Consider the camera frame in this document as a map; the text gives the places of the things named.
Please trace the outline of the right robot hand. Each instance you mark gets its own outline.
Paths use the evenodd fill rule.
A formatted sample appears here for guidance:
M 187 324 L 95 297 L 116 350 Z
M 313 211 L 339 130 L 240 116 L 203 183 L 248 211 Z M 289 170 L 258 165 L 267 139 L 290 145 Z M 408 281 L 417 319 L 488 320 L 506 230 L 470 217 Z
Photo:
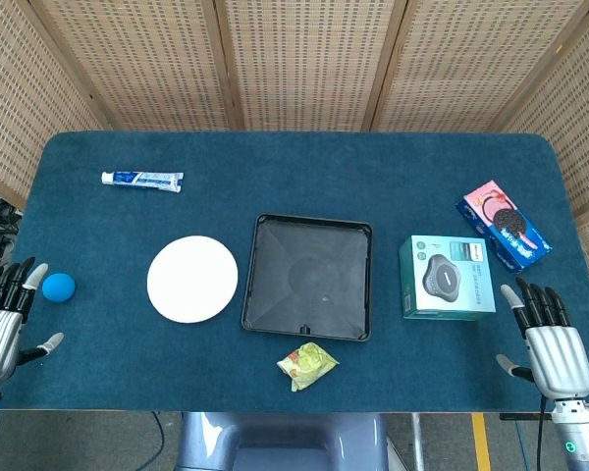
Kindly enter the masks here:
M 510 376 L 536 385 L 554 401 L 589 395 L 589 360 L 578 330 L 569 320 L 559 294 L 550 287 L 515 279 L 518 289 L 500 286 L 523 339 L 530 365 L 522 367 L 507 356 L 496 360 Z

